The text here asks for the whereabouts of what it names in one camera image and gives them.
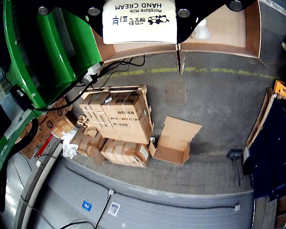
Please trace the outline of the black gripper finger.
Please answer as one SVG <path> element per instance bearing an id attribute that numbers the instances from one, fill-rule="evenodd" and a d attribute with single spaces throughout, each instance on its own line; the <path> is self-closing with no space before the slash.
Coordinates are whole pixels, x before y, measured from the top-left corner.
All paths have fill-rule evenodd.
<path id="1" fill-rule="evenodd" d="M 46 7 L 49 12 L 53 8 L 66 10 L 84 20 L 102 37 L 102 12 L 104 4 L 104 0 L 36 0 L 35 8 Z"/>
<path id="2" fill-rule="evenodd" d="M 253 0 L 176 0 L 176 43 L 186 41 L 196 26 L 220 7 L 225 5 L 229 10 L 239 12 L 253 2 Z"/>

